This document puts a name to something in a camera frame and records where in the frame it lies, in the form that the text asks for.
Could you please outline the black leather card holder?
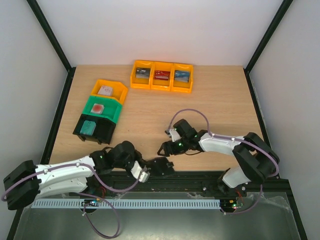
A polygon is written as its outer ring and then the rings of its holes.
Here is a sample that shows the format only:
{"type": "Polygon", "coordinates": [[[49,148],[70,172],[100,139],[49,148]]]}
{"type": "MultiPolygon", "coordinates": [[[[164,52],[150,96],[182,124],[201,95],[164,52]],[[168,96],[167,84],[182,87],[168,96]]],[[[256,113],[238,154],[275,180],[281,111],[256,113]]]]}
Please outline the black leather card holder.
{"type": "Polygon", "coordinates": [[[146,167],[152,177],[166,177],[175,174],[173,162],[164,156],[147,161],[146,167]]]}

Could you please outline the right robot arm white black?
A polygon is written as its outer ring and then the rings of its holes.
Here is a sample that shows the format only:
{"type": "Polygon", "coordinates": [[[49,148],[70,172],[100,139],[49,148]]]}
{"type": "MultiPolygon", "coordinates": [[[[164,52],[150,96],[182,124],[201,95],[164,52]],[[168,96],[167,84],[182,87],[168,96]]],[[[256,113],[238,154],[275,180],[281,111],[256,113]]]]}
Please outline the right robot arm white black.
{"type": "Polygon", "coordinates": [[[235,157],[238,166],[227,169],[213,187],[224,196],[229,196],[245,183],[261,185],[267,178],[279,173],[279,157],[254,132],[233,137],[207,130],[196,131],[185,119],[179,120],[165,132],[170,140],[162,143],[157,152],[159,156],[182,155],[192,150],[235,157]]]}

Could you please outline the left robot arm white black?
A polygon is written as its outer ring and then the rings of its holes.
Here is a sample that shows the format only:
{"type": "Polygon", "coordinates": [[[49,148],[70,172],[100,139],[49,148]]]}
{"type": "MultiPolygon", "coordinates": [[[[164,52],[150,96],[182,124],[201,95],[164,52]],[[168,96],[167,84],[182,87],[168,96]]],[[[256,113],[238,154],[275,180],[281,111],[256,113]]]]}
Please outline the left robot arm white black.
{"type": "Polygon", "coordinates": [[[123,141],[115,147],[105,147],[63,163],[36,165],[32,160],[26,160],[3,179],[1,201],[9,210],[19,210],[48,196],[82,193],[88,188],[90,177],[95,177],[103,187],[115,193],[133,189],[133,186],[115,189],[103,183],[102,175],[113,169],[126,170],[135,178],[135,185],[146,182],[150,176],[141,154],[131,142],[123,141]]]}

